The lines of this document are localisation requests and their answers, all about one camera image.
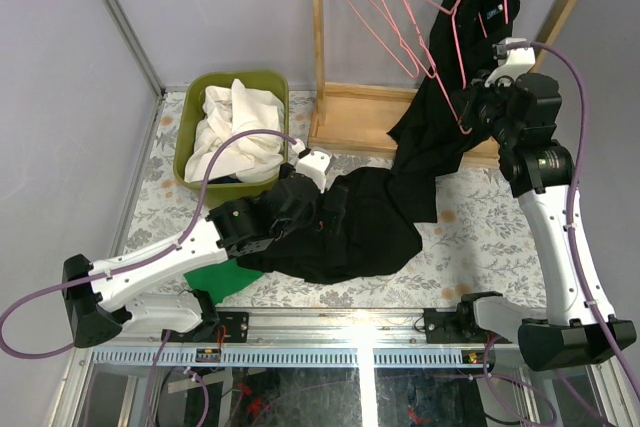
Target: wooden frame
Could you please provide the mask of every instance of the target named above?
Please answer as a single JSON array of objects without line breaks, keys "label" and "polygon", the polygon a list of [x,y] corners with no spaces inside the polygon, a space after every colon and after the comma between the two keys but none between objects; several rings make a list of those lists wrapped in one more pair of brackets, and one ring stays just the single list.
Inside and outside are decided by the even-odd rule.
[{"label": "wooden frame", "polygon": [[[553,43],[578,0],[555,0],[536,40]],[[309,144],[334,152],[393,157],[396,143],[387,132],[407,110],[416,89],[325,81],[324,0],[313,0],[317,103]],[[546,52],[538,55],[540,68]],[[498,144],[490,139],[464,156],[465,163],[497,166]]]}]

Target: gray wall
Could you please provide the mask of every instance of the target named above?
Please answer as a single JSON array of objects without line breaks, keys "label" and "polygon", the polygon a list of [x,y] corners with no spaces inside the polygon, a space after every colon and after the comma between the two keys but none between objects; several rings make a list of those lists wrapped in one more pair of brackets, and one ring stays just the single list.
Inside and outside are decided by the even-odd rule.
[{"label": "gray wall", "polygon": [[[522,1],[515,34],[532,37],[553,0]],[[257,67],[282,72],[294,88],[315,84],[311,0],[120,2],[167,86],[186,86],[207,72]],[[354,2],[379,35],[395,44],[393,49],[400,55],[403,51],[386,21],[366,0]],[[423,1],[411,2],[424,33],[428,33],[437,10]],[[414,28],[401,0],[389,0],[389,5],[407,41],[419,53]],[[377,43],[345,0],[325,0],[325,28],[328,80],[415,84]]]},{"label": "gray wall", "polygon": [[[0,309],[109,254],[154,98],[101,0],[0,0]],[[4,329],[31,352],[70,341],[59,294]],[[0,353],[0,423],[38,426],[66,356]]]},{"label": "gray wall", "polygon": [[[621,318],[640,329],[640,10],[638,0],[580,0],[556,45],[586,78],[592,110],[581,182],[585,229],[598,274]],[[575,152],[575,82],[557,61],[543,72],[564,96],[558,139]],[[629,349],[640,374],[640,345]]]}]

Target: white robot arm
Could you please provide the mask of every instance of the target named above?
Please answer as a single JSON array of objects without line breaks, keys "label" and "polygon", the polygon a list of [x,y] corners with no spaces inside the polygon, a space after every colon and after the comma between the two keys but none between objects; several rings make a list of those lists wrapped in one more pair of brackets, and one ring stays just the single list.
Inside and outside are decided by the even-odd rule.
[{"label": "white robot arm", "polygon": [[568,229],[576,232],[582,268],[594,302],[621,348],[635,341],[630,321],[617,320],[598,280],[582,226],[579,195],[572,225],[566,205],[573,162],[552,140],[562,99],[558,83],[528,73],[535,64],[531,48],[511,51],[497,46],[500,66],[458,96],[468,127],[483,129],[500,144],[500,170],[518,200],[538,251],[544,278],[546,310],[523,307],[500,294],[463,296],[457,314],[462,329],[495,332],[517,343],[533,370],[602,362],[613,355],[593,316],[569,249]]},{"label": "white robot arm", "polygon": [[[195,340],[210,337],[219,318],[206,292],[191,291],[178,296],[144,292],[191,270],[264,250],[272,241],[308,225],[315,214],[316,201],[325,190],[331,159],[330,152],[306,149],[300,153],[295,168],[289,164],[281,168],[280,180],[271,190],[212,209],[196,223],[181,245],[178,234],[107,260],[89,262],[82,255],[67,259],[65,280],[107,274],[106,278],[63,292],[74,345],[93,347],[121,332],[164,329],[189,334]],[[148,259],[171,244],[178,246],[144,268],[110,275],[114,269]]]}]

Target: floor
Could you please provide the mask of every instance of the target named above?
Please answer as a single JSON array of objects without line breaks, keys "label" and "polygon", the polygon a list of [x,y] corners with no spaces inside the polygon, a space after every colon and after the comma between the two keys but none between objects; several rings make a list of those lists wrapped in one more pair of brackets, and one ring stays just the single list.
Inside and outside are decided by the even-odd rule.
[{"label": "floor", "polygon": [[[173,155],[184,93],[170,93],[129,230],[127,251],[183,230],[196,194],[173,176]],[[315,92],[290,96],[290,131],[306,139]],[[361,166],[390,167],[389,159],[337,155],[333,180]],[[462,294],[496,290],[532,307],[545,305],[542,272],[524,215],[495,169],[462,167],[438,180],[438,223],[418,224],[423,251],[390,276],[323,286],[279,273],[262,278],[221,304],[230,307],[449,307]],[[178,293],[182,276],[155,289]]]}]

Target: green plastic basket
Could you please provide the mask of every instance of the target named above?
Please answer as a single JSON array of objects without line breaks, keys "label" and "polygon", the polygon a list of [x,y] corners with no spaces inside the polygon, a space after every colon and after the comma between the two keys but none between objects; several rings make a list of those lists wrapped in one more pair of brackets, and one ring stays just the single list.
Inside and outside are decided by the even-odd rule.
[{"label": "green plastic basket", "polygon": [[[210,85],[231,88],[235,79],[240,79],[248,89],[268,90],[278,97],[284,104],[284,132],[289,133],[289,83],[282,75],[271,70],[253,70],[244,72],[220,72],[206,74],[197,78],[189,86],[184,101],[184,110],[178,129],[176,141],[176,155],[173,159],[173,173],[182,185],[193,190],[200,190],[200,182],[185,182],[184,169],[189,157],[193,154],[193,144],[196,140],[196,126],[204,119],[204,91]],[[283,149],[284,161],[288,160],[288,149]],[[211,184],[207,186],[206,203],[214,208],[227,200],[237,199],[246,195],[257,195],[270,189],[278,180],[272,179],[256,183]]]}]

